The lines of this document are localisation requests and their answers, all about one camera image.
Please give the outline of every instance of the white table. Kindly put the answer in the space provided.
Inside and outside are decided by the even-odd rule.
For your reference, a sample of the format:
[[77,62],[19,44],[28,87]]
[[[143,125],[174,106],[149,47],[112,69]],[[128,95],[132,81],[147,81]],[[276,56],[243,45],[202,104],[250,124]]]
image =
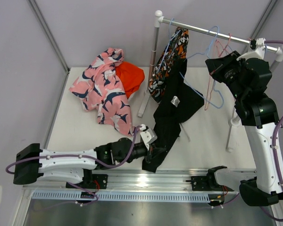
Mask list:
[[[92,149],[109,142],[117,141],[124,137],[114,130],[111,125],[97,123],[97,111],[86,112],[80,100],[68,90],[75,79],[82,74],[83,67],[71,68],[64,94],[58,109],[58,114],[53,126],[48,149],[54,151],[79,151]],[[142,68],[148,76],[149,68]],[[198,91],[206,95],[208,85],[208,71],[206,68],[188,68],[187,81]],[[143,118],[138,118],[137,113],[146,89],[146,81],[136,92],[130,106],[133,125],[146,124],[153,128],[155,121],[153,113],[158,104],[150,98]],[[158,170],[191,170],[208,169],[225,165],[231,169],[255,169],[255,163],[250,150],[250,145],[241,126],[236,134],[237,149],[232,153],[225,150],[229,125],[228,121],[233,111],[233,96],[224,84],[216,83],[225,98],[223,108],[216,109],[210,106],[207,111],[204,107],[199,109],[183,126],[189,134],[191,141],[182,131],[168,156]],[[212,102],[221,104],[221,98],[213,92]],[[142,158],[132,163],[125,163],[121,170],[141,170]]]

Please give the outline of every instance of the orange shirt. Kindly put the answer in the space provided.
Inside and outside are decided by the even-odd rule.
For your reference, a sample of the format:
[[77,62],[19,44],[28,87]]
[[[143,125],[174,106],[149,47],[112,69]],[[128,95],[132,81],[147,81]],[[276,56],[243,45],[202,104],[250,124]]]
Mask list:
[[117,76],[122,81],[127,98],[140,88],[145,79],[143,70],[129,62],[121,63],[120,66],[116,67],[116,71]]

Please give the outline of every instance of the shark print shirt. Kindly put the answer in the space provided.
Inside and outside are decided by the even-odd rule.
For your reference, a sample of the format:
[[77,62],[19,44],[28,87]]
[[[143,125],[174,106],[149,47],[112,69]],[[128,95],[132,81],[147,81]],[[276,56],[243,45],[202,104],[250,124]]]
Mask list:
[[124,60],[122,49],[109,48],[97,56],[70,87],[83,109],[98,110],[98,123],[109,124],[123,135],[133,135],[131,109],[116,66]]

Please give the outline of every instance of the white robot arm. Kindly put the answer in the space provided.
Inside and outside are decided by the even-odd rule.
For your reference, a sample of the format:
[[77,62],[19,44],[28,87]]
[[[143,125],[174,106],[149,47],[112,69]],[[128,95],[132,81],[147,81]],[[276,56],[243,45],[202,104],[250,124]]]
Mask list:
[[279,117],[272,99],[264,92],[272,77],[264,57],[264,39],[252,42],[253,50],[244,55],[234,51],[206,64],[213,79],[225,83],[235,98],[256,164],[257,176],[243,176],[226,167],[209,170],[216,185],[239,191],[249,206],[269,206],[283,199],[283,160],[277,129]]
[[[153,144],[155,132],[145,125],[139,126],[141,142],[121,138],[116,142],[94,149],[78,152],[55,152],[40,149],[40,144],[31,144],[17,154],[16,162],[7,166],[6,172],[14,174],[14,184],[27,185],[38,181],[62,181],[79,184],[91,183],[91,170],[105,170],[118,167],[125,162],[145,157],[151,160],[152,153],[158,151]],[[15,165],[15,172],[9,168]]]

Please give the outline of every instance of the lavender wall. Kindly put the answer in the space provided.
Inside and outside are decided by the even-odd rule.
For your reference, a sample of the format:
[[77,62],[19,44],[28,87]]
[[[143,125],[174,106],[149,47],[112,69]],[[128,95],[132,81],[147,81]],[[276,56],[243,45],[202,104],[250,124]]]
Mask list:
[[[270,0],[37,0],[69,66],[86,66],[107,47],[122,48],[125,60],[148,66],[154,12],[167,18],[248,38]],[[167,45],[167,24],[159,33],[158,54]],[[211,37],[190,32],[188,55],[204,51]],[[242,50],[243,46],[231,44]],[[205,66],[196,56],[189,66]]]
[[65,73],[24,0],[0,0],[0,226],[9,226],[21,186],[5,167],[45,139]]

